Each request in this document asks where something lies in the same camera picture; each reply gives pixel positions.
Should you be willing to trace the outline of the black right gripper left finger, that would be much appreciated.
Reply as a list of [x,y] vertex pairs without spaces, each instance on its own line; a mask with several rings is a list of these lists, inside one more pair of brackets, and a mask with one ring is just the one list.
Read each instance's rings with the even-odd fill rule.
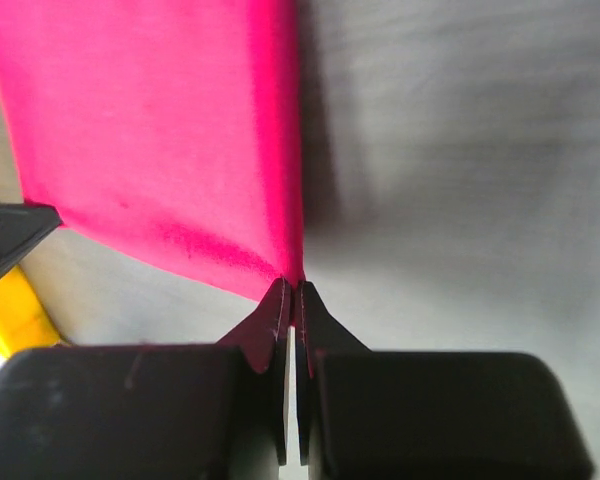
[[0,479],[275,479],[291,287],[213,344],[48,347],[0,369]]

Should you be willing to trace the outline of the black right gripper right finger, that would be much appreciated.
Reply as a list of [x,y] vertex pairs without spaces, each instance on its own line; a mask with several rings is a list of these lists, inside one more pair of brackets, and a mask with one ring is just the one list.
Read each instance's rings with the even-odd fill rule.
[[590,479],[553,371],[521,352],[374,351],[295,294],[300,460],[313,479]]

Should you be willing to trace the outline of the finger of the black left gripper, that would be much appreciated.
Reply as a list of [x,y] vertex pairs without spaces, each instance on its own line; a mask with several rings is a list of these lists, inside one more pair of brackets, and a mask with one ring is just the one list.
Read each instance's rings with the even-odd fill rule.
[[52,206],[0,203],[0,279],[61,224]]

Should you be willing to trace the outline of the pink t-shirt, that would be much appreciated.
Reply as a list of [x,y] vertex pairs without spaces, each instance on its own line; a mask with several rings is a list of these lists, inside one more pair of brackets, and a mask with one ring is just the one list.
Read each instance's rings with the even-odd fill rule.
[[251,299],[303,271],[290,1],[0,1],[0,102],[26,201]]

